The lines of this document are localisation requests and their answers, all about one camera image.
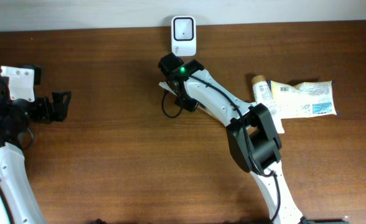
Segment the white cream tube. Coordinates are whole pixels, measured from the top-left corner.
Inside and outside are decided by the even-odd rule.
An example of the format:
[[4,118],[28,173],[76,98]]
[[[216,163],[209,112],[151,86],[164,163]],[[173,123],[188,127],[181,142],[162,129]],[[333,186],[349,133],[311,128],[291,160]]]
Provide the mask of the white cream tube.
[[284,134],[280,116],[281,108],[276,104],[266,78],[263,75],[257,75],[251,79],[251,83],[256,103],[261,103],[269,109],[277,133]]

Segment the pale yellow snack bag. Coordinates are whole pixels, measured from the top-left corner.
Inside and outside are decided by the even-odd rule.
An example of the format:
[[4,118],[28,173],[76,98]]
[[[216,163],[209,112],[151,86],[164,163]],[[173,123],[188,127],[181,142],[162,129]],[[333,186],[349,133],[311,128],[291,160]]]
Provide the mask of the pale yellow snack bag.
[[268,84],[273,99],[281,108],[282,119],[337,115],[332,81],[303,82],[295,86],[275,81]]

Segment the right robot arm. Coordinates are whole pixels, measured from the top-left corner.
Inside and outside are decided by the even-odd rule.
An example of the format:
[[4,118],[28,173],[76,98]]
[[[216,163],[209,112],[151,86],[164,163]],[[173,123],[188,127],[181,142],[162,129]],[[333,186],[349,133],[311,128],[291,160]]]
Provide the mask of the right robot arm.
[[165,94],[174,94],[181,110],[203,108],[225,126],[230,154],[254,178],[268,207],[270,223],[307,223],[285,181],[282,143],[269,109],[235,97],[196,60],[184,62],[169,53],[158,67],[166,78],[162,83]]

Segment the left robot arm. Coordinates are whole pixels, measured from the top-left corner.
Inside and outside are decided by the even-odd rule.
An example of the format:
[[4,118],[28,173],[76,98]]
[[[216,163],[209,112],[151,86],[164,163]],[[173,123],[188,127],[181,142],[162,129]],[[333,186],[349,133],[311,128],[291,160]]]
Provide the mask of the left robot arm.
[[45,223],[29,183],[19,137],[34,123],[66,118],[71,92],[25,99],[12,96],[11,78],[0,76],[0,223]]

